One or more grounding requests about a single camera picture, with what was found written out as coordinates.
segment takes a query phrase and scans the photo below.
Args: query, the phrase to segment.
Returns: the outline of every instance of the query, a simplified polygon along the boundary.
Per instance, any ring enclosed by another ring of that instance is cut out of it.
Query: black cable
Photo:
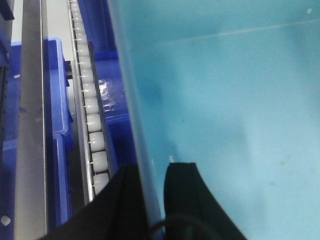
[[[154,233],[163,227],[181,226],[192,226],[196,232],[202,236],[202,240],[220,240],[218,234],[208,224],[196,217],[185,214],[174,214],[167,217],[165,220],[156,223],[147,231],[143,239],[148,240],[153,236]]]

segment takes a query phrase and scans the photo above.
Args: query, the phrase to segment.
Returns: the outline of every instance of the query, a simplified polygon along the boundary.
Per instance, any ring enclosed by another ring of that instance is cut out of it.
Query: teal surface
[[[108,4],[150,223],[196,162],[249,240],[320,239],[320,2]]]

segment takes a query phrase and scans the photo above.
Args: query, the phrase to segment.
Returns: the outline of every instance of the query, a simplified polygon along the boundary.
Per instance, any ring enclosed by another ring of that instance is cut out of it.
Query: blue plastic crate
[[[137,157],[119,60],[97,61],[95,66],[105,123],[110,132],[117,161],[115,166],[136,164]]]
[[[21,43],[11,48],[10,72],[7,85],[4,141],[18,137],[19,95],[20,95]],[[74,138],[71,129],[71,114],[67,97],[65,61],[62,43],[58,38],[49,39],[49,67],[51,84],[52,131],[63,137],[66,149],[72,150]]]
[[[12,240],[15,221],[15,179],[18,141],[11,140],[3,143],[3,160],[0,171],[0,217],[3,215],[11,219],[8,226],[0,224],[2,240]],[[68,163],[64,140],[61,135],[53,135],[54,160],[54,189],[55,199],[49,198],[48,204],[54,205],[55,227],[59,227],[71,218],[72,208],[68,187]]]
[[[56,226],[66,223],[72,216],[69,190],[68,159],[61,135],[53,135],[54,187]]]
[[[78,0],[87,38],[96,61],[118,57],[109,8],[105,0]]]

